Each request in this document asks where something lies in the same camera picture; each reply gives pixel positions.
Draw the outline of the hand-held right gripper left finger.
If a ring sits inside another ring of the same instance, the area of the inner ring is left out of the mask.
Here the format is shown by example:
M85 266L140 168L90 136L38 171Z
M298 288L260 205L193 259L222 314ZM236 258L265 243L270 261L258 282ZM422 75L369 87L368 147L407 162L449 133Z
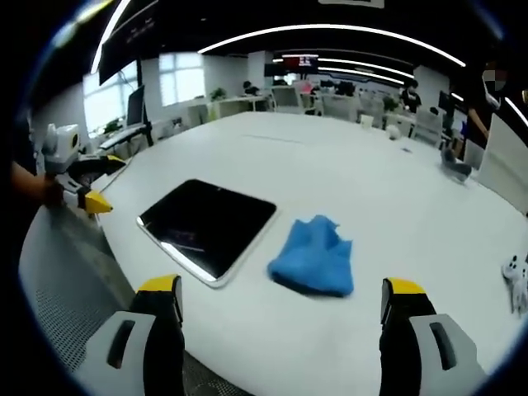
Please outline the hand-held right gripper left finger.
M89 395L183 395L182 280L147 280L89 338L75 371Z

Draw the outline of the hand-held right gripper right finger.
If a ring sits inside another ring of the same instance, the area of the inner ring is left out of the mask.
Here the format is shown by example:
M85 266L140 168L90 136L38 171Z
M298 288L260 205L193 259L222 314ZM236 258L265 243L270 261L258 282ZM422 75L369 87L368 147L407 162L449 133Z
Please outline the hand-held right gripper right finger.
M474 341L410 280L383 279L381 395L471 395L488 375Z

